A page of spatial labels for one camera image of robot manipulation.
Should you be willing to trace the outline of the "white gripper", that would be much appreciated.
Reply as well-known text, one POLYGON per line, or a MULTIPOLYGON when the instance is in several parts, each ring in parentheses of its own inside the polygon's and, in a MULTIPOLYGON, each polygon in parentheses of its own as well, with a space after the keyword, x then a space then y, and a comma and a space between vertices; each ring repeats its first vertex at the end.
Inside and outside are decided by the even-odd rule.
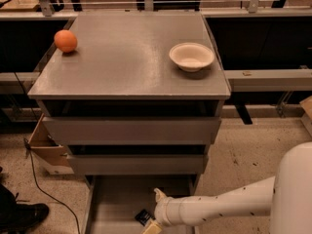
POLYGON ((156 201, 154 217, 156 221, 149 220, 141 234, 160 234, 162 232, 162 226, 173 226, 167 216, 167 209, 173 198, 167 197, 167 195, 159 188, 155 188, 154 192, 156 201))

